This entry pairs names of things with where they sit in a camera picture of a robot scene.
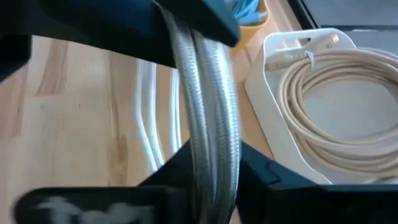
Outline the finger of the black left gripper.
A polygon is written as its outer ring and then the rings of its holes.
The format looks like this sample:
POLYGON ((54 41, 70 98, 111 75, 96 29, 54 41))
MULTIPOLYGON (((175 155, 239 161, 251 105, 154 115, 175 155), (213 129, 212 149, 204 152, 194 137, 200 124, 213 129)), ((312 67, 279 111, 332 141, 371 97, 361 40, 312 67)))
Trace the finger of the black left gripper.
POLYGON ((239 24, 225 0, 161 0, 161 6, 207 38, 230 47, 240 40, 239 24))
POLYGON ((169 33, 151 0, 37 0, 44 13, 101 48, 174 67, 169 33))

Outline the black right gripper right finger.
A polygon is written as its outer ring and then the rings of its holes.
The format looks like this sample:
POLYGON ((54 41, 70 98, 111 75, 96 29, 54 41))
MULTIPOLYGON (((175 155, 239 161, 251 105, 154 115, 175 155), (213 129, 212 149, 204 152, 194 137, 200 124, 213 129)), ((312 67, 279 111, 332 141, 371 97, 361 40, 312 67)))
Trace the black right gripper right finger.
POLYGON ((242 144, 242 224, 398 224, 398 185, 319 185, 242 144))

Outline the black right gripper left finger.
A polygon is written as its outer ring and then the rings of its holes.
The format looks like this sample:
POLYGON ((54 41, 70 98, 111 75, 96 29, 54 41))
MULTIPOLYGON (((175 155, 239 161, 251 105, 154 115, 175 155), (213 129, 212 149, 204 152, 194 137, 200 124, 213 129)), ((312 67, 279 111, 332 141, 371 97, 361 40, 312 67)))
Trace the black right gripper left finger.
POLYGON ((15 224, 196 224, 193 171, 186 142, 137 186, 46 187, 14 204, 15 224))

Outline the yellow plastic bin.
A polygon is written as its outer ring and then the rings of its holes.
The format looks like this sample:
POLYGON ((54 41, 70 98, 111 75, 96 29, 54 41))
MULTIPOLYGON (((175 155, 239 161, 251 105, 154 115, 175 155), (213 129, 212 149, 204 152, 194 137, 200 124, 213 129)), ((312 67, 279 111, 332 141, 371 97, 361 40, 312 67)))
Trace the yellow plastic bin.
POLYGON ((228 0, 227 5, 240 27, 241 39, 234 47, 239 50, 266 24, 269 13, 265 0, 228 0))

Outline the white plastic bin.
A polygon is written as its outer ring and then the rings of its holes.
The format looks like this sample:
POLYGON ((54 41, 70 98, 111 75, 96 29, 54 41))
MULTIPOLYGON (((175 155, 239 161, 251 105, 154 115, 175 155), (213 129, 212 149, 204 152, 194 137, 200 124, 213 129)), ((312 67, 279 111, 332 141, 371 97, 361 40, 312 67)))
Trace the white plastic bin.
POLYGON ((273 33, 244 85, 278 163, 318 184, 398 185, 398 55, 333 28, 273 33))

